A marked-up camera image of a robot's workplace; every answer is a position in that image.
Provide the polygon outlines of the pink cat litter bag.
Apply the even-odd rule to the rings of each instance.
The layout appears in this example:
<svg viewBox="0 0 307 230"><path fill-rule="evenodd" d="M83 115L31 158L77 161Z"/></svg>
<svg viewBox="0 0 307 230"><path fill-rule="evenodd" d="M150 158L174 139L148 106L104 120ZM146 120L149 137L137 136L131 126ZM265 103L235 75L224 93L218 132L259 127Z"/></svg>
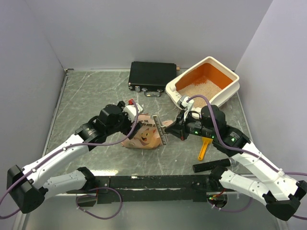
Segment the pink cat litter bag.
<svg viewBox="0 0 307 230"><path fill-rule="evenodd" d="M142 127L132 139L123 141L121 143L122 146L126 148L151 150L162 145L154 120L148 114L141 114L138 117L138 121L142 123Z"/></svg>

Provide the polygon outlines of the yellow plastic litter scoop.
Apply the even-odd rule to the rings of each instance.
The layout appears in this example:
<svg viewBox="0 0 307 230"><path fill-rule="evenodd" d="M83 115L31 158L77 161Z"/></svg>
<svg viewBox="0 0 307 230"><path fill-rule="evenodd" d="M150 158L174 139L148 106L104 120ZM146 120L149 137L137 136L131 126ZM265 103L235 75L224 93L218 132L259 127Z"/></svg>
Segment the yellow plastic litter scoop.
<svg viewBox="0 0 307 230"><path fill-rule="evenodd" d="M211 139L211 138L202 137L202 147L201 147L201 150L200 150L198 158L197 158L199 161L203 160L205 153L206 153L206 150L207 150L208 146L212 143L212 141L213 141L213 139Z"/></svg>

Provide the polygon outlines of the beige bag sealing clip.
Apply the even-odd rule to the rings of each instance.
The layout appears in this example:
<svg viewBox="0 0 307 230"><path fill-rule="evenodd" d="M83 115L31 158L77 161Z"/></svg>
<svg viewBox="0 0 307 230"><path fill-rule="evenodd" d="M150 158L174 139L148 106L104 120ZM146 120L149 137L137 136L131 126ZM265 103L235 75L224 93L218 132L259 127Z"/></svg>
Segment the beige bag sealing clip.
<svg viewBox="0 0 307 230"><path fill-rule="evenodd" d="M158 131L158 134L160 136L162 145L164 145L164 146L167 145L168 140L167 140L166 132L165 132L166 126L161 121L159 114L152 115L152 119L154 120L154 123L155 123L156 129Z"/></svg>

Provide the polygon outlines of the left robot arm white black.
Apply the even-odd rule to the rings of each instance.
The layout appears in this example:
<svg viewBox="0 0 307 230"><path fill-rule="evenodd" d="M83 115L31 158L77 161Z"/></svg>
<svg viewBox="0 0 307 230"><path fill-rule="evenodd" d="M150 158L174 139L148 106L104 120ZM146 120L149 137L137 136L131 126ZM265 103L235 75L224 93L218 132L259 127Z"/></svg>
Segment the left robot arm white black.
<svg viewBox="0 0 307 230"><path fill-rule="evenodd" d="M45 200L71 190L91 192L95 176L85 167L72 173L55 173L74 159L89 153L97 146L108 146L107 137L122 133L131 139L141 128L138 116L143 107L134 100L128 104L108 104L99 115L82 124L66 141L44 157L24 167L12 166L7 172L7 193L19 211L30 213Z"/></svg>

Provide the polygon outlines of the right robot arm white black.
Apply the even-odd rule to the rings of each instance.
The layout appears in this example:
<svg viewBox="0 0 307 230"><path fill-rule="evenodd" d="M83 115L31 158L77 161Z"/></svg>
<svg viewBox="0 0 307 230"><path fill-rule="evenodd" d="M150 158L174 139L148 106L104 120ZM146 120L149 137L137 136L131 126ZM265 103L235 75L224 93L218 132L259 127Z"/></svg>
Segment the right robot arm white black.
<svg viewBox="0 0 307 230"><path fill-rule="evenodd" d="M189 135L211 138L217 150L257 178L252 180L217 166L209 179L211 189L225 188L245 194L261 202L278 219L287 221L294 217L307 193L307 183L288 176L268 160L243 132L226 123L224 112L217 106L203 107L199 118L194 118L192 113L181 111L165 132L180 140L186 140Z"/></svg>

